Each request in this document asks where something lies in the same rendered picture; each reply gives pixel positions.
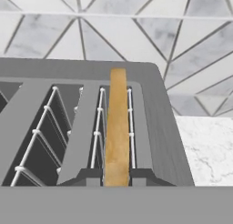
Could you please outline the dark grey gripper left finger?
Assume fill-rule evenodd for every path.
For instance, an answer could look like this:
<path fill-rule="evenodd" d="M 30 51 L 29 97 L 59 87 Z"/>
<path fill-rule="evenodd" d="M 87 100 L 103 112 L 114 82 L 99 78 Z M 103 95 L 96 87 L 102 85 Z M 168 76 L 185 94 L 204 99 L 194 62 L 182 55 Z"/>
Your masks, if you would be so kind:
<path fill-rule="evenodd" d="M 82 168 L 75 178 L 58 183 L 59 187 L 102 187 L 102 168 Z"/>

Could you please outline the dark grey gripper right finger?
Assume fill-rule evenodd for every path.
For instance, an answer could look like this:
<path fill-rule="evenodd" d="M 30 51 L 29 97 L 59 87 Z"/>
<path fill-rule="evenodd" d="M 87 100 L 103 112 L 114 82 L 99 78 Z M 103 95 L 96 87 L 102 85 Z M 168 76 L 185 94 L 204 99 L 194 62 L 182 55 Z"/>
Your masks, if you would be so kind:
<path fill-rule="evenodd" d="M 130 180 L 132 187 L 174 187 L 174 184 L 158 178 L 151 168 L 132 168 Z"/>

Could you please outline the golden brown bread slice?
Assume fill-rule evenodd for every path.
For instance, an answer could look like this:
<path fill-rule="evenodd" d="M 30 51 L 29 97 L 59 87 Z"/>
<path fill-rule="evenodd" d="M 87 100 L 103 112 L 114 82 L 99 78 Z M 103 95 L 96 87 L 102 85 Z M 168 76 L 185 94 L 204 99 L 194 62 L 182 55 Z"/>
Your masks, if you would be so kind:
<path fill-rule="evenodd" d="M 127 73 L 113 68 L 110 74 L 106 130 L 106 187 L 126 187 L 129 175 Z"/>

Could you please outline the grey toaster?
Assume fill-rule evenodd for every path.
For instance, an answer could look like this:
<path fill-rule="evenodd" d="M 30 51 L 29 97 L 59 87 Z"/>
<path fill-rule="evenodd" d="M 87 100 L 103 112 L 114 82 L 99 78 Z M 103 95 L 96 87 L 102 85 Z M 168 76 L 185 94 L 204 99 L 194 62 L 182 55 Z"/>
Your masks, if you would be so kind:
<path fill-rule="evenodd" d="M 177 186 L 194 180 L 177 122 L 157 65 L 148 62 L 0 58 L 0 77 L 108 80 L 112 68 L 124 68 L 127 79 L 142 86 L 153 170 Z"/>

